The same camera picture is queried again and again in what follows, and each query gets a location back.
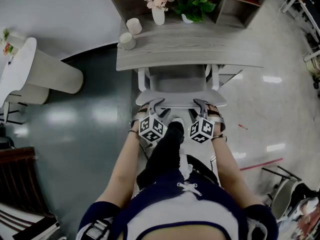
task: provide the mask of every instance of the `wooden desk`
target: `wooden desk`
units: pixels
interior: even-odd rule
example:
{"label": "wooden desk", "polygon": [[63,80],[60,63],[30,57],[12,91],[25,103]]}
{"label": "wooden desk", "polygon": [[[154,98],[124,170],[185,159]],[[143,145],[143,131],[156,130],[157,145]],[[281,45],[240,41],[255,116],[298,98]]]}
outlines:
{"label": "wooden desk", "polygon": [[[186,64],[263,67],[254,32],[234,15],[222,14],[219,25],[210,18],[186,24],[178,15],[166,15],[161,26],[151,14],[138,19],[143,30],[134,36],[137,45],[133,50],[118,48],[117,71]],[[120,34],[127,31],[122,22]]]}

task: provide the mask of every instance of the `red line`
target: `red line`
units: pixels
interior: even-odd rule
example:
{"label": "red line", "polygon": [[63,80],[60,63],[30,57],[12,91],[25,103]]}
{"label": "red line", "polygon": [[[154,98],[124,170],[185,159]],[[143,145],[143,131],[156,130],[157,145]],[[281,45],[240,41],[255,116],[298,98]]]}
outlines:
{"label": "red line", "polygon": [[281,161],[281,160],[283,160],[283,158],[279,158],[279,159],[272,160],[272,161],[269,161],[269,162],[264,162],[264,163],[256,164],[256,165],[253,165],[253,166],[241,168],[240,171],[245,171],[245,170],[249,170],[249,169],[260,167],[260,166],[266,166],[268,164],[272,164],[272,163],[275,163],[275,162],[278,162],[278,161]]}

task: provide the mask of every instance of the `white vase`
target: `white vase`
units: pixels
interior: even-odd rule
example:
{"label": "white vase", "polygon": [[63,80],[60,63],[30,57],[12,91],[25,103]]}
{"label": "white vase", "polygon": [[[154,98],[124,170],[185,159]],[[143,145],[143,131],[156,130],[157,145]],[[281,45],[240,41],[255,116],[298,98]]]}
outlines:
{"label": "white vase", "polygon": [[18,48],[18,49],[21,49],[25,44],[24,39],[13,36],[13,35],[9,35],[6,39],[6,42],[12,45],[14,48]]}
{"label": "white vase", "polygon": [[165,23],[165,10],[152,8],[152,17],[157,25],[163,25]]}
{"label": "white vase", "polygon": [[182,20],[183,20],[183,22],[188,23],[188,24],[193,23],[193,21],[192,21],[192,20],[187,19],[187,16],[186,16],[186,15],[181,14],[181,16],[182,16]]}

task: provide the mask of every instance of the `gray floor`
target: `gray floor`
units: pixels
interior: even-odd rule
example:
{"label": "gray floor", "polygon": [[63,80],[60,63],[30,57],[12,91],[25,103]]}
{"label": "gray floor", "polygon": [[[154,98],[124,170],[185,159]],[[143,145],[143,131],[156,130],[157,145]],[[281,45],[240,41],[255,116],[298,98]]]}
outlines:
{"label": "gray floor", "polygon": [[116,55],[112,49],[71,62],[84,73],[79,93],[52,91],[47,104],[20,107],[17,120],[25,124],[7,125],[17,147],[35,147],[43,194],[69,239],[106,187],[127,136],[131,72],[115,70]]}

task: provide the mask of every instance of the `reflective floor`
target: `reflective floor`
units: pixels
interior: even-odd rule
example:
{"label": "reflective floor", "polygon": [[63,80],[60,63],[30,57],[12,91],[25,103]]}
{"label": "reflective floor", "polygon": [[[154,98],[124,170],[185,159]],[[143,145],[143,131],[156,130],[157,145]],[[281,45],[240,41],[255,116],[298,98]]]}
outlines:
{"label": "reflective floor", "polygon": [[[280,166],[298,175],[311,189],[319,189],[320,99],[303,61],[307,47],[300,26],[304,21],[295,21],[292,10],[278,14],[284,1],[268,0],[251,24],[264,68],[248,68],[224,85],[219,92],[227,106],[220,112],[240,167],[283,158]],[[268,192],[272,181],[280,180],[260,168],[246,170],[243,175],[261,195]]]}
{"label": "reflective floor", "polygon": [[[224,85],[219,92],[227,106],[220,112],[241,168],[283,159],[277,164],[317,189],[320,100],[303,61],[307,48],[299,24],[289,13],[278,14],[284,1],[267,0],[251,24],[265,67],[247,68]],[[74,239],[81,216],[106,186],[127,135],[132,79],[131,72],[116,72],[115,49],[71,65],[84,72],[83,90],[75,95],[52,91],[48,104],[25,109],[20,118],[24,125],[9,124],[7,129],[17,147],[35,147],[45,198]],[[210,167],[209,144],[186,141],[183,148]],[[260,167],[243,175],[261,196],[280,180]]]}
{"label": "reflective floor", "polygon": [[33,146],[38,180],[68,239],[105,189],[131,118],[131,72],[117,72],[117,49],[70,64],[84,73],[77,94],[52,91],[47,104],[19,106],[7,125],[16,147]]}

